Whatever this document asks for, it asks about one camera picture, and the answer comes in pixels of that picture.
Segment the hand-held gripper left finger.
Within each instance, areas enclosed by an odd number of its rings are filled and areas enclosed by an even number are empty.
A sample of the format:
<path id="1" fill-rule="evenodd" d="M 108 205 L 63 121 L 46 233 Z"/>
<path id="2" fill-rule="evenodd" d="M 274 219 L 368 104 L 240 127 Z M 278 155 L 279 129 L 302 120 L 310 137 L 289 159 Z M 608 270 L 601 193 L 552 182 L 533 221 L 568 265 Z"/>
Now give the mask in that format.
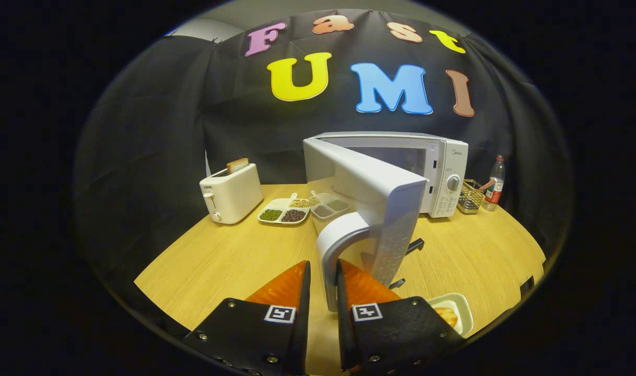
<path id="1" fill-rule="evenodd" d="M 182 342 L 235 374 L 305 375 L 310 282 L 301 261 L 244 300 L 222 300 Z"/>

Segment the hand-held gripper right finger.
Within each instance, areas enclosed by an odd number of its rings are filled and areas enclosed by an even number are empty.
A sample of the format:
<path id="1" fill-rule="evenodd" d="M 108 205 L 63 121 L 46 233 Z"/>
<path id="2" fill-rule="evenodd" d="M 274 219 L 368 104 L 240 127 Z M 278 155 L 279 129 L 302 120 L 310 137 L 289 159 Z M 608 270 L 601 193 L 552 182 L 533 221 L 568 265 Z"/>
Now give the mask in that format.
<path id="1" fill-rule="evenodd" d="M 401 298 L 346 260 L 337 261 L 336 281 L 345 375 L 425 375 L 466 344 L 427 300 Z"/>

